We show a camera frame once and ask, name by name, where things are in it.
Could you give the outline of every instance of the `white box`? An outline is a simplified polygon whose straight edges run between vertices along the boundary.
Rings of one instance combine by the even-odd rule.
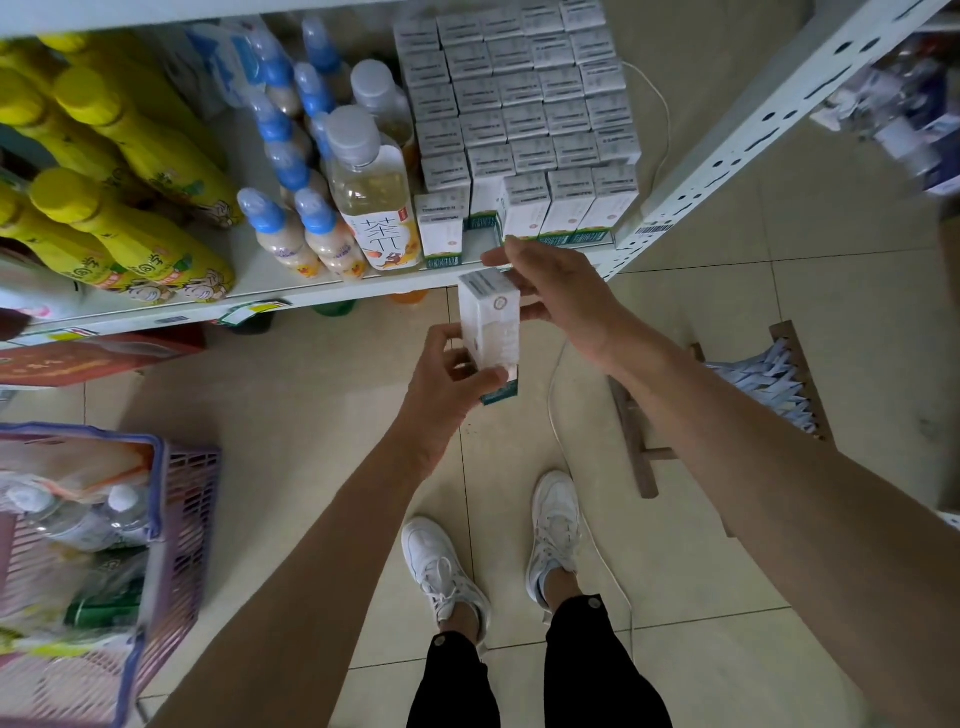
[[[603,14],[603,6],[599,0],[562,0],[560,15],[564,19],[564,29],[568,33],[607,24],[607,18]]]
[[[503,40],[491,40],[490,60],[493,73],[513,73],[529,71],[534,67],[534,57],[530,52],[530,40],[525,37],[508,37]]]
[[[401,56],[400,70],[403,72],[403,84],[407,88],[450,82],[443,51],[424,51]]]
[[[464,151],[464,136],[458,119],[417,122],[421,157],[440,157]]]
[[[479,43],[483,40],[479,12],[465,12],[460,15],[441,15],[437,18],[440,42],[444,48],[461,43]]]
[[[537,71],[497,76],[496,82],[499,84],[500,102],[504,108],[543,101],[543,89]]]
[[[493,228],[496,226],[496,201],[503,181],[516,174],[514,154],[509,144],[478,147],[468,150],[467,154],[473,176],[467,230]]]
[[[492,78],[458,81],[453,90],[462,114],[500,108],[500,87]]]
[[[577,65],[616,58],[610,28],[594,28],[589,31],[580,31],[580,33],[571,33],[570,43],[573,45],[573,58],[577,61]]]
[[[562,33],[564,18],[557,3],[530,2],[520,7],[520,28],[525,36]]]
[[[481,12],[480,27],[486,41],[523,35],[519,8],[494,8]]]
[[[499,110],[465,113],[460,117],[460,129],[468,149],[507,142],[507,129]]]
[[[530,38],[530,53],[533,55],[534,68],[538,71],[573,65],[574,61],[573,46],[566,33]]]
[[[455,119],[460,113],[457,109],[457,97],[453,93],[453,84],[428,85],[407,90],[417,121]]]
[[[480,401],[493,404],[515,396],[520,364],[520,291],[502,271],[488,268],[460,276],[457,293],[464,346],[473,364],[478,370],[507,370],[507,383]]]
[[[580,221],[580,228],[570,239],[570,244],[603,240],[639,196],[636,169],[632,164],[594,167],[591,173],[596,200]]]
[[[546,174],[536,172],[508,177],[503,181],[498,205],[497,219],[502,238],[515,235],[526,240],[536,239],[550,209]]]
[[[584,80],[584,93],[587,96],[627,90],[623,62],[619,58],[584,63],[580,66],[580,76]]]
[[[630,99],[622,91],[588,98],[587,111],[590,116],[590,125],[596,131],[634,125],[634,115],[630,111]]]
[[[640,161],[640,140],[633,124],[611,127],[594,132],[594,135],[602,163],[619,161],[633,165]]]
[[[447,48],[445,52],[446,66],[454,81],[493,75],[486,43],[464,43]]]
[[[427,268],[460,265],[469,195],[463,189],[414,197],[417,227]]]
[[[470,169],[467,156],[463,152],[442,157],[427,157],[420,160],[423,169],[423,181],[427,192],[443,192],[448,189],[465,187],[469,194]]]
[[[520,139],[512,142],[514,168],[519,175],[530,172],[548,172],[557,168],[557,153],[553,149],[553,139],[538,136],[535,139]]]
[[[538,240],[547,245],[566,245],[593,205],[593,176],[589,169],[562,169],[547,172],[546,178],[553,202]]]
[[[503,123],[507,128],[507,138],[511,141],[531,136],[547,136],[550,133],[546,127],[543,104],[540,102],[507,107],[503,110]]]
[[[439,51],[437,21],[430,17],[423,20],[404,20],[394,26],[396,51],[401,56],[422,51]]]
[[[594,167],[600,164],[600,152],[593,132],[555,136],[553,148],[557,152],[557,166],[560,169]]]
[[[590,131],[587,104],[582,99],[544,104],[543,108],[546,111],[546,124],[553,135]]]
[[[543,102],[547,104],[584,98],[584,82],[575,66],[541,71],[540,88],[543,90]]]

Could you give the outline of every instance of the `left hand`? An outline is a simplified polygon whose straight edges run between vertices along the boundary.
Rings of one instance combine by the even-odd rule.
[[[460,324],[430,327],[407,396],[387,434],[415,451],[426,469],[423,477],[433,473],[480,398],[507,383],[502,367],[477,372],[466,349],[444,350],[448,341],[462,336]]]

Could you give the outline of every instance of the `forearm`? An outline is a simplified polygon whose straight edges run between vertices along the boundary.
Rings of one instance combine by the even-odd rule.
[[[424,466],[388,433],[156,718],[164,726],[329,722]]]
[[[628,329],[614,375],[834,659],[897,724],[955,721],[958,534],[649,327]]]

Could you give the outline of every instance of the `yellow bottle cap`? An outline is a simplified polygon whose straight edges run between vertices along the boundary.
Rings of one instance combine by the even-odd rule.
[[[9,225],[19,217],[23,207],[27,205],[27,198],[0,182],[0,228]]]
[[[30,186],[34,206],[58,223],[81,223],[100,208],[103,191],[90,177],[64,167],[40,172]]]
[[[66,112],[82,124],[103,127],[123,113],[120,94],[92,68],[75,65],[67,68],[54,82],[54,98]]]
[[[0,68],[0,124],[29,127],[43,118],[47,102],[23,76]]]
[[[61,33],[57,36],[39,36],[47,48],[61,53],[80,53],[90,44],[90,33]]]

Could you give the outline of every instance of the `hand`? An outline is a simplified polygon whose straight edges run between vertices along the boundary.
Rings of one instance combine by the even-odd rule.
[[[610,287],[587,257],[533,240],[508,236],[502,248],[487,251],[484,265],[506,265],[514,285],[524,296],[540,296],[538,303],[520,309],[520,320],[543,319],[562,328],[587,359],[612,373],[617,334],[635,321],[614,297]]]
[[[466,349],[444,351],[448,341],[462,337],[460,324],[430,327],[407,396],[387,433],[421,459],[423,477],[433,473],[450,438],[480,398],[507,383],[502,367],[477,372]]]

